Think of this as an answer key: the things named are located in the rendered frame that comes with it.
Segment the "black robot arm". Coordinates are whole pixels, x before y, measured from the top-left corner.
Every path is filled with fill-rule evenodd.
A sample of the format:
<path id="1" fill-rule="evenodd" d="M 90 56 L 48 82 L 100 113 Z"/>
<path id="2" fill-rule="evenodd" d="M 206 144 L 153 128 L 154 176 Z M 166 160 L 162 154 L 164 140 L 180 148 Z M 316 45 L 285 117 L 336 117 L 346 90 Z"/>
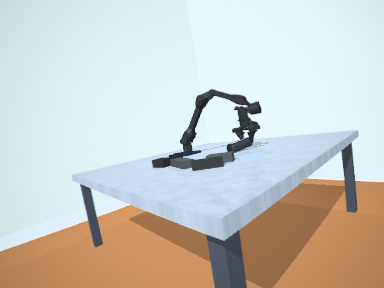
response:
<path id="1" fill-rule="evenodd" d="M 197 95 L 196 101 L 195 101 L 195 110 L 193 113 L 193 116 L 191 118 L 189 127 L 185 130 L 183 133 L 183 136 L 180 140 L 180 144 L 183 144 L 183 152 L 182 153 L 188 153 L 193 152 L 192 150 L 192 142 L 194 138 L 196 137 L 195 128 L 197 126 L 197 123 L 199 121 L 200 115 L 202 113 L 202 110 L 206 107 L 209 100 L 211 100 L 214 96 L 218 96 L 221 98 L 228 99 L 238 105 L 247 105 L 247 107 L 244 106 L 235 106 L 233 110 L 238 111 L 238 117 L 244 117 L 249 116 L 253 114 L 261 113 L 261 106 L 259 102 L 251 102 L 249 103 L 246 100 L 246 97 L 242 94 L 230 94 L 223 91 L 219 91 L 216 89 L 210 89 L 202 94 Z M 249 114 L 248 114 L 249 112 Z"/>

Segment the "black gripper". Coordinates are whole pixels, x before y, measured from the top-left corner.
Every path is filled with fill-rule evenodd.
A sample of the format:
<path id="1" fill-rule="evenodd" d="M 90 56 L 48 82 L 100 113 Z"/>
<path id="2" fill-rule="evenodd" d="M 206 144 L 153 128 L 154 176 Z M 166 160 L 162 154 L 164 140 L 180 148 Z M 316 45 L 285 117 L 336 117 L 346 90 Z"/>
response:
<path id="1" fill-rule="evenodd" d="M 245 132 L 243 132 L 243 131 L 249 130 L 249 132 L 247 132 L 247 133 L 248 133 L 248 136 L 250 138 L 251 143 L 253 144 L 254 138 L 255 138 L 254 134 L 257 131 L 257 129 L 260 129 L 260 125 L 259 124 L 250 125 L 250 119 L 251 119 L 251 117 L 249 117 L 249 116 L 239 117 L 238 121 L 240 123 L 240 127 L 233 128 L 232 133 L 235 133 L 239 137 L 239 139 L 243 139 L 243 138 L 245 138 L 244 137 Z"/>

